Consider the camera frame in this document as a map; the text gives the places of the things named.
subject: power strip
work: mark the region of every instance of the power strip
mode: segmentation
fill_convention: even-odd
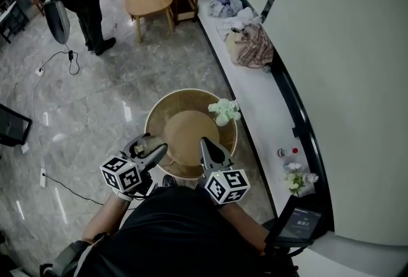
[[[45,188],[45,169],[41,168],[40,185]]]
[[[44,73],[44,69],[42,67],[37,67],[36,69],[36,75],[42,76]]]

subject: black cable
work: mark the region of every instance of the black cable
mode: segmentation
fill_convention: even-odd
[[[56,56],[56,55],[58,55],[58,54],[60,54],[60,53],[62,53],[62,54],[68,54],[69,52],[60,51],[60,52],[55,53],[53,56],[51,56],[51,57],[46,61],[46,63],[44,63],[42,66],[40,66],[40,70],[45,66],[45,64],[47,64],[48,62],[50,62],[54,56]]]
[[[79,64],[78,64],[78,53],[73,52],[72,54],[76,54],[75,63],[76,63],[76,65],[78,66],[78,71],[75,72],[75,73],[72,73],[72,72],[71,72],[72,60],[70,60],[70,62],[69,62],[69,69],[68,69],[68,71],[69,71],[69,74],[70,74],[71,76],[75,76],[75,75],[78,74],[78,72],[79,72],[79,70],[80,70],[81,68],[80,68],[80,66],[79,66]]]
[[[97,201],[95,201],[95,200],[92,200],[92,199],[83,197],[82,195],[75,193],[75,192],[72,191],[69,187],[65,186],[65,184],[61,183],[60,181],[57,181],[57,180],[53,179],[52,177],[49,177],[48,175],[46,175],[46,174],[44,174],[44,173],[43,173],[43,176],[45,176],[46,178],[49,178],[50,180],[52,180],[52,181],[54,181],[54,182],[56,182],[56,183],[58,183],[58,184],[61,184],[64,188],[66,188],[66,189],[67,189],[68,191],[70,191],[72,194],[75,194],[77,197],[82,198],[82,199],[84,199],[84,200],[92,201],[92,202],[94,202],[94,203],[96,203],[96,204],[98,204],[98,205],[100,205],[100,206],[103,206],[103,203],[97,202]],[[133,197],[134,197],[136,200],[140,200],[140,199],[137,198],[137,197],[138,197],[137,195],[134,195]]]

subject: wooden side table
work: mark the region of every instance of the wooden side table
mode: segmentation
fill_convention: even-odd
[[[130,17],[136,19],[136,33],[138,42],[142,41],[140,32],[140,18],[157,12],[165,11],[170,31],[174,31],[173,20],[170,15],[170,5],[173,0],[124,0],[126,11]]]

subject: white cloth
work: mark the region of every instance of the white cloth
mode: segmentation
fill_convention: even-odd
[[[225,18],[217,24],[217,30],[222,39],[230,33],[231,28],[236,28],[239,31],[245,28],[249,24],[260,24],[262,23],[261,17],[255,17],[252,9],[246,7],[245,9],[239,11],[236,17]]]

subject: folded clothes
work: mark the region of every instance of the folded clothes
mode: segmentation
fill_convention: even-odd
[[[217,18],[234,17],[242,10],[240,0],[211,0],[208,6],[208,15]]]
[[[236,17],[225,18],[220,20],[217,24],[217,31],[222,39],[225,39],[230,33],[231,28],[235,28],[237,31],[241,31],[245,26],[249,24],[260,24],[262,18],[254,16],[254,13],[250,7],[239,11]]]

